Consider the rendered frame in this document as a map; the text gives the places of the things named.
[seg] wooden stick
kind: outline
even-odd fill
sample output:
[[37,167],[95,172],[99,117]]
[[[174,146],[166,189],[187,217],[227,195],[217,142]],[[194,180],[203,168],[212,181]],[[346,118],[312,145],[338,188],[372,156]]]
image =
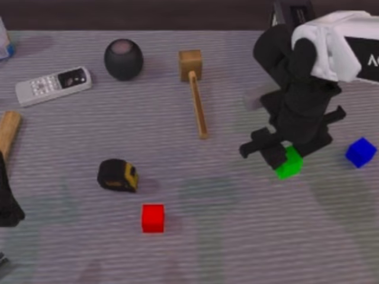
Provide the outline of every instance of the wooden stick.
[[195,71],[188,73],[189,82],[191,84],[192,98],[194,100],[195,115],[200,139],[208,138],[207,124],[205,123],[203,105],[201,103],[200,93],[197,87],[197,77]]
[[18,128],[21,124],[21,115],[15,111],[6,111],[0,121],[0,151],[7,162],[9,153]]

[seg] black and yellow object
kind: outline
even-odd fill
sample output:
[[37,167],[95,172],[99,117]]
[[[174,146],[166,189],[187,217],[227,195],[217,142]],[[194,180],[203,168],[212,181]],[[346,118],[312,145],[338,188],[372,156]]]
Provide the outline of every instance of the black and yellow object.
[[136,192],[138,174],[131,163],[109,159],[100,164],[97,181],[102,188],[111,191]]

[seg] remote control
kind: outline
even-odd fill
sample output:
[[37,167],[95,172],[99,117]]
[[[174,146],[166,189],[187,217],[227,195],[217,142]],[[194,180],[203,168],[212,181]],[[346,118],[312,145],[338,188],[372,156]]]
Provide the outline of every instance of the remote control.
[[91,75],[85,67],[81,66],[17,83],[16,94],[20,105],[28,107],[84,91],[91,86]]

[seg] bottle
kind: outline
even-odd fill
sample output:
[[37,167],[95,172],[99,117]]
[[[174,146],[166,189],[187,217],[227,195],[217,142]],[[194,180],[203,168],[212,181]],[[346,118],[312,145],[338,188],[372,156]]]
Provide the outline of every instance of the bottle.
[[9,34],[0,17],[0,60],[12,57],[14,47],[9,39]]

